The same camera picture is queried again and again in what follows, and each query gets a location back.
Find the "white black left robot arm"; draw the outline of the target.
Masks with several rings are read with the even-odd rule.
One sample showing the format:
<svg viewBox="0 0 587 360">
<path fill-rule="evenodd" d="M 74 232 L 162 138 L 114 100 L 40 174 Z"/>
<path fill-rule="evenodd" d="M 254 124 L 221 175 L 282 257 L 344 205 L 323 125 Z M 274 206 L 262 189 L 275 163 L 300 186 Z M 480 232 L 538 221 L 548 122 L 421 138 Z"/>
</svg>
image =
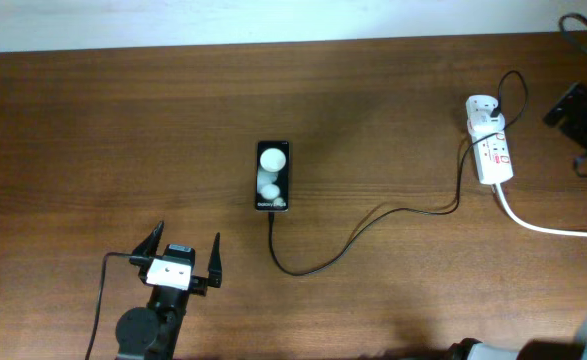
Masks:
<svg viewBox="0 0 587 360">
<path fill-rule="evenodd" d="M 138 277 L 152 291 L 145 306 L 128 310 L 118 320 L 117 360 L 171 360 L 189 298 L 204 297 L 210 288 L 222 285 L 219 235 L 213 241 L 208 275 L 201 277 L 193 273 L 193 248 L 169 244 L 157 253 L 163 230 L 164 223 L 159 222 L 132 251 L 129 263 L 139 268 Z"/>
</svg>

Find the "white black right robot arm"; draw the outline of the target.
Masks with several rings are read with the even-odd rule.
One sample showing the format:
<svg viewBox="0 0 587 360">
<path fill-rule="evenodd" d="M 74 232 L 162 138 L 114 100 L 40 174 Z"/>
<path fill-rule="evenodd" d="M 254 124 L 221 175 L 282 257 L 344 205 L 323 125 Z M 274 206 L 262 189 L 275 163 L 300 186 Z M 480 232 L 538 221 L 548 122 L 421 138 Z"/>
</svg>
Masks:
<svg viewBox="0 0 587 360">
<path fill-rule="evenodd" d="M 545 228 L 518 217 L 508 204 L 502 184 L 513 177 L 505 129 L 507 122 L 501 111 L 501 99 L 488 95 L 473 95 L 465 104 L 467 129 L 476 157 L 479 181 L 497 195 L 506 214 L 518 225 L 551 235 L 587 238 L 587 232 Z M 560 130 L 576 142 L 587 154 L 587 87 L 576 83 L 544 116 L 543 122 Z M 587 359 L 587 317 L 571 342 L 531 340 L 519 350 L 494 347 L 473 338 L 451 345 L 446 359 Z"/>
</svg>

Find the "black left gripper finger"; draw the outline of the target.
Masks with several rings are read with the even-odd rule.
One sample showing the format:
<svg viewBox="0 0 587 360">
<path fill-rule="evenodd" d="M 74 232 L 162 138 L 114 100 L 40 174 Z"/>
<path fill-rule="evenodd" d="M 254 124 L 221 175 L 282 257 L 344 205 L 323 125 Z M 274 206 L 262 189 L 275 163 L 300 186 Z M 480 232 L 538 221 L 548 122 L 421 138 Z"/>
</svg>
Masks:
<svg viewBox="0 0 587 360">
<path fill-rule="evenodd" d="M 209 258 L 208 270 L 208 286 L 213 288 L 220 288 L 222 285 L 222 261 L 220 254 L 220 240 L 221 234 L 217 233 L 214 238 L 212 251 Z"/>
<path fill-rule="evenodd" d="M 164 225 L 164 221 L 160 220 L 151 233 L 132 251 L 132 259 L 146 260 L 152 259 L 156 256 Z"/>
</svg>

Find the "white power strip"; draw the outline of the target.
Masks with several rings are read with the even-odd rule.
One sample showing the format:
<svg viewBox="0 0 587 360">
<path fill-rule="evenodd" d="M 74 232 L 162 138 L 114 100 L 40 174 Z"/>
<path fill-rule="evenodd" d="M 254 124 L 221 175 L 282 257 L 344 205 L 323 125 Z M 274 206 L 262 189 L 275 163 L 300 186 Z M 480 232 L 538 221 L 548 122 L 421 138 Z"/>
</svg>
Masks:
<svg viewBox="0 0 587 360">
<path fill-rule="evenodd" d="M 488 95 L 472 95 L 466 103 L 467 121 L 473 111 L 497 112 L 498 100 Z M 501 184 L 510 180 L 514 173 L 504 128 L 501 131 L 471 136 L 479 182 L 483 185 Z"/>
</svg>

